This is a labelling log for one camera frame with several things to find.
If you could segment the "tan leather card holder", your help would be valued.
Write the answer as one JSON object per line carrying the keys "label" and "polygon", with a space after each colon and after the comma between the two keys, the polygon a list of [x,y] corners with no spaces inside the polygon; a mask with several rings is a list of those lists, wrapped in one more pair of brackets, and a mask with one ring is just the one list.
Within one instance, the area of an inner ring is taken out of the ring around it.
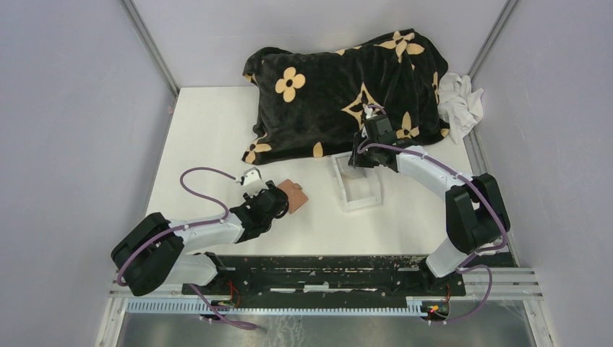
{"label": "tan leather card holder", "polygon": [[290,179],[286,179],[277,185],[288,197],[288,212],[295,213],[300,207],[309,201],[302,187]]}

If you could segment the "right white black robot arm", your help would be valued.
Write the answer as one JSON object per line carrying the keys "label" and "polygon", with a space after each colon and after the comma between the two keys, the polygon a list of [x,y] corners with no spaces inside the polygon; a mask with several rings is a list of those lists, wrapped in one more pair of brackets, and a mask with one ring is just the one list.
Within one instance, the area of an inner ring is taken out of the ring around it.
{"label": "right white black robot arm", "polygon": [[426,257],[417,278],[419,289],[438,294],[446,276],[472,259],[508,244],[510,220],[497,180],[489,173],[467,176],[430,155],[411,139],[399,139],[384,114],[364,120],[356,134],[351,166],[384,166],[411,177],[445,204],[446,238]]}

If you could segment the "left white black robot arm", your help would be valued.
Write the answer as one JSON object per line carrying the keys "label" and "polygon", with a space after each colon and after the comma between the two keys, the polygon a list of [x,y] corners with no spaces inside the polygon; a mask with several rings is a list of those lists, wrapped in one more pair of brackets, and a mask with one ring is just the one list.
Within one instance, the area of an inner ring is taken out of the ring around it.
{"label": "left white black robot arm", "polygon": [[271,184],[212,218],[170,221],[160,212],[151,213],[111,251],[118,270],[116,282],[134,296],[171,284],[193,284],[219,294],[228,276],[205,248],[259,237],[270,230],[273,220],[288,212],[289,205],[288,195]]}

